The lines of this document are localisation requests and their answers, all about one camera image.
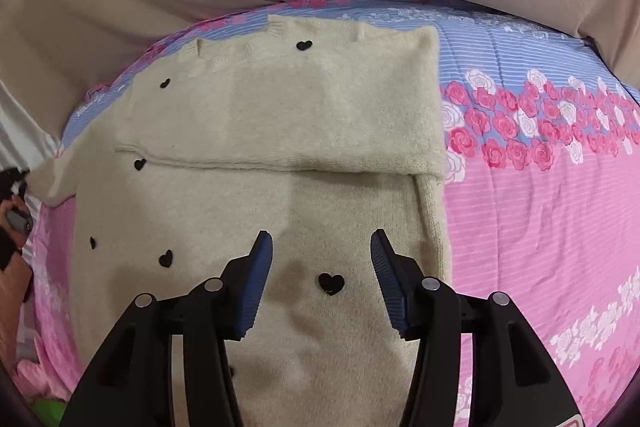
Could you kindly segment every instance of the pink rose print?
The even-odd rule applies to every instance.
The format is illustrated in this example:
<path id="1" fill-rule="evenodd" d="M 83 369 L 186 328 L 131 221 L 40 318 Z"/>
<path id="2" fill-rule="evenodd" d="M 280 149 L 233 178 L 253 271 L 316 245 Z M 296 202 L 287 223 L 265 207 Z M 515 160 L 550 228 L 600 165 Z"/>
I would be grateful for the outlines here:
<path id="1" fill-rule="evenodd" d="M 288 1 L 287 4 L 292 8 L 304 8 L 309 0 L 293 0 Z"/>
<path id="2" fill-rule="evenodd" d="M 579 91 L 578 100 L 580 105 L 585 109 L 595 109 L 596 107 L 596 99 L 591 91 L 587 91 L 586 93 Z"/>
<path id="3" fill-rule="evenodd" d="M 616 135 L 616 138 L 622 140 L 625 138 L 625 128 L 619 123 L 615 123 L 612 118 L 609 119 L 610 130 Z"/>
<path id="4" fill-rule="evenodd" d="M 556 141 L 558 141 L 558 128 L 546 119 L 538 118 L 538 132 L 540 136 L 548 138 L 552 145 L 555 145 Z"/>
<path id="5" fill-rule="evenodd" d="M 607 152 L 609 152 L 609 140 L 603 133 L 599 132 L 597 134 L 598 134 L 598 148 L 600 149 L 601 153 L 606 154 Z"/>
<path id="6" fill-rule="evenodd" d="M 338 6 L 348 6 L 351 4 L 351 0 L 334 0 L 334 3 Z"/>
<path id="7" fill-rule="evenodd" d="M 538 114 L 538 106 L 536 106 L 536 102 L 523 92 L 521 92 L 518 97 L 518 105 L 529 118 L 533 118 Z"/>
<path id="8" fill-rule="evenodd" d="M 578 140 L 578 142 L 584 143 L 584 133 L 582 132 L 582 128 L 578 125 L 577 122 L 571 124 L 571 133 L 574 135 L 574 138 Z"/>
<path id="9" fill-rule="evenodd" d="M 505 141 L 510 138 L 515 138 L 518 135 L 518 125 L 516 124 L 516 121 L 500 111 L 495 112 L 494 129 Z"/>
<path id="10" fill-rule="evenodd" d="M 598 91 L 595 97 L 596 107 L 601 110 L 604 114 L 608 114 L 608 104 L 607 97 L 604 95 L 602 91 Z"/>
<path id="11" fill-rule="evenodd" d="M 558 139 L 565 145 L 569 145 L 572 141 L 574 141 L 574 133 L 572 132 L 571 128 L 564 122 L 562 122 L 558 126 Z"/>
<path id="12" fill-rule="evenodd" d="M 594 384 L 598 381 L 598 375 L 600 374 L 600 368 L 604 364 L 604 358 L 600 357 L 598 360 L 593 362 L 593 366 L 591 367 L 591 374 L 589 375 L 589 387 L 593 389 Z"/>
<path id="13" fill-rule="evenodd" d="M 557 120 L 560 118 L 560 108 L 548 98 L 542 100 L 542 112 L 549 120 Z"/>
<path id="14" fill-rule="evenodd" d="M 540 167 L 541 171 L 548 171 L 554 163 L 554 149 L 549 142 L 541 142 L 537 138 L 531 139 L 531 159 Z"/>
<path id="15" fill-rule="evenodd" d="M 616 359 L 618 358 L 618 355 L 620 354 L 620 346 L 618 346 L 616 349 L 613 350 L 613 353 L 611 353 L 611 357 L 609 359 L 609 363 L 607 365 L 609 365 L 609 372 L 615 372 L 615 370 L 618 369 L 617 365 L 616 365 Z"/>
<path id="16" fill-rule="evenodd" d="M 231 17 L 232 24 L 242 24 L 244 22 L 246 22 L 246 15 L 244 14 L 234 15 Z"/>
<path id="17" fill-rule="evenodd" d="M 557 102 L 560 99 L 560 93 L 556 89 L 556 86 L 554 86 L 551 83 L 551 80 L 546 81 L 546 83 L 545 83 L 545 92 L 546 92 L 546 95 L 551 100 L 554 100 L 555 102 Z"/>
<path id="18" fill-rule="evenodd" d="M 575 110 L 575 121 L 581 128 L 587 127 L 587 115 L 580 108 Z"/>
<path id="19" fill-rule="evenodd" d="M 474 91 L 474 100 L 480 107 L 484 107 L 485 109 L 494 110 L 495 107 L 495 97 L 484 87 L 478 87 Z"/>
<path id="20" fill-rule="evenodd" d="M 455 104 L 469 105 L 469 95 L 466 92 L 465 86 L 455 80 L 449 83 L 447 89 L 445 89 L 445 94 L 447 98 Z"/>
<path id="21" fill-rule="evenodd" d="M 562 98 L 564 98 L 567 102 L 575 103 L 575 99 L 577 97 L 577 93 L 575 89 L 572 87 L 563 87 L 562 90 Z"/>
<path id="22" fill-rule="evenodd" d="M 618 142 L 612 132 L 607 134 L 607 146 L 609 147 L 609 152 L 613 155 L 613 158 L 618 156 Z"/>
<path id="23" fill-rule="evenodd" d="M 473 158 L 476 155 L 478 140 L 466 127 L 458 127 L 449 133 L 449 146 L 458 154 Z"/>
<path id="24" fill-rule="evenodd" d="M 312 8 L 324 8 L 328 4 L 327 0 L 309 0 L 309 6 Z"/>
<path id="25" fill-rule="evenodd" d="M 622 99 L 620 98 L 620 95 L 616 92 L 610 92 L 608 94 L 609 100 L 613 103 L 613 105 L 617 105 L 618 107 L 620 107 L 622 105 L 622 103 L 620 102 Z"/>
<path id="26" fill-rule="evenodd" d="M 508 140 L 507 158 L 511 160 L 516 171 L 522 171 L 530 163 L 529 147 L 517 140 Z"/>
<path id="27" fill-rule="evenodd" d="M 518 99 L 510 90 L 503 87 L 498 88 L 498 103 L 509 112 L 518 110 Z"/>
<path id="28" fill-rule="evenodd" d="M 490 167 L 504 169 L 507 166 L 507 153 L 498 145 L 495 138 L 489 138 L 482 144 L 482 155 Z"/>
<path id="29" fill-rule="evenodd" d="M 538 91 L 538 88 L 528 80 L 524 81 L 524 92 L 532 100 L 537 100 L 540 98 L 540 92 Z"/>
<path id="30" fill-rule="evenodd" d="M 589 142 L 591 152 L 598 153 L 600 151 L 600 140 L 598 138 L 598 134 L 587 135 L 587 142 Z"/>
<path id="31" fill-rule="evenodd" d="M 465 122 L 478 136 L 482 136 L 482 134 L 491 130 L 489 117 L 484 111 L 480 111 L 479 109 L 467 109 L 465 111 Z"/>
<path id="32" fill-rule="evenodd" d="M 631 102 L 630 100 L 626 100 L 625 98 L 623 98 L 622 100 L 620 100 L 620 107 L 625 111 L 631 112 L 634 110 L 634 107 L 637 107 L 637 106 L 634 102 Z"/>
<path id="33" fill-rule="evenodd" d="M 600 130 L 600 120 L 598 119 L 594 111 L 589 111 L 589 124 L 596 131 Z"/>
<path id="34" fill-rule="evenodd" d="M 214 21 L 209 21 L 201 24 L 200 29 L 205 31 L 219 30 L 220 28 L 224 28 L 228 24 L 229 22 L 225 19 L 216 19 Z"/>

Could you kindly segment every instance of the bed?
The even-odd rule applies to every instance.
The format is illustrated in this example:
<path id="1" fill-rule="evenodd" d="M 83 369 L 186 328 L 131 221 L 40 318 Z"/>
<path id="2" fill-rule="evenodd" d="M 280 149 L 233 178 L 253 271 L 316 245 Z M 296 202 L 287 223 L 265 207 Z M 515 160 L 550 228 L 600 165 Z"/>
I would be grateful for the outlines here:
<path id="1" fill-rule="evenodd" d="M 110 86 L 87 92 L 58 151 L 157 58 L 196 38 L 261 28 L 268 14 L 356 20 L 440 36 L 445 204 L 457 292 L 510 294 L 584 416 L 597 425 L 640 365 L 640 92 L 591 42 L 459 0 L 295 0 L 207 20 L 156 42 Z M 33 237 L 40 334 L 72 391 L 83 371 L 68 316 L 74 200 L 43 206 Z M 456 425 L 471 396 L 463 340 Z"/>

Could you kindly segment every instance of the person's arm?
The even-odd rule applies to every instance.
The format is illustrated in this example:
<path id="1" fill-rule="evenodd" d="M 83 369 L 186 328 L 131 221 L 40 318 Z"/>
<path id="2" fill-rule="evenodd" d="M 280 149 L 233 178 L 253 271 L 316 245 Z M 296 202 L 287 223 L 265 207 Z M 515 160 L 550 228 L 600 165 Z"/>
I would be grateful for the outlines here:
<path id="1" fill-rule="evenodd" d="M 12 208 L 29 213 L 18 196 L 0 203 L 0 361 L 8 370 L 14 367 L 20 306 L 31 280 L 31 268 L 19 250 L 27 238 L 11 228 L 6 213 Z"/>

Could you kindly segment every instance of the human hand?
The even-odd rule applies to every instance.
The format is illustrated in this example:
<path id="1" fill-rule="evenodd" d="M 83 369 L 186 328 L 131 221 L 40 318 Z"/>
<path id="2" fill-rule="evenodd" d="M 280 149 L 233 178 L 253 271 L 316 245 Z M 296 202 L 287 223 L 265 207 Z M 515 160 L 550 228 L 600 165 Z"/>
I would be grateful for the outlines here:
<path id="1" fill-rule="evenodd" d="M 15 243 L 15 247 L 20 249 L 24 247 L 24 244 L 27 242 L 27 238 L 20 232 L 12 229 L 11 225 L 9 225 L 9 221 L 6 219 L 6 213 L 14 208 L 24 212 L 25 214 L 31 214 L 26 203 L 24 203 L 19 196 L 13 195 L 10 200 L 4 200 L 0 203 L 0 228 L 9 235 L 11 240 Z"/>

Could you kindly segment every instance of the black heart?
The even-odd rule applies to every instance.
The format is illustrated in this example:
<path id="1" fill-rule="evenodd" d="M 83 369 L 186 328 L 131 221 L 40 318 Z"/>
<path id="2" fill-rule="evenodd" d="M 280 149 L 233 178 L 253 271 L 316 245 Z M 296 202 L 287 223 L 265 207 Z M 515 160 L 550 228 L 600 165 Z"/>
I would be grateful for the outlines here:
<path id="1" fill-rule="evenodd" d="M 318 276 L 318 283 L 327 295 L 335 295 L 344 288 L 344 277 L 342 275 L 331 277 L 328 273 L 321 273 Z"/>
<path id="2" fill-rule="evenodd" d="M 160 266 L 164 266 L 165 268 L 169 268 L 173 261 L 174 252 L 172 252 L 171 250 L 167 250 L 160 257 L 158 257 L 158 263 L 160 263 Z"/>
<path id="3" fill-rule="evenodd" d="M 301 52 L 303 52 L 305 50 L 308 50 L 312 45 L 313 45 L 313 42 L 311 42 L 311 41 L 306 41 L 306 42 L 300 41 L 298 44 L 296 44 L 296 47 Z"/>

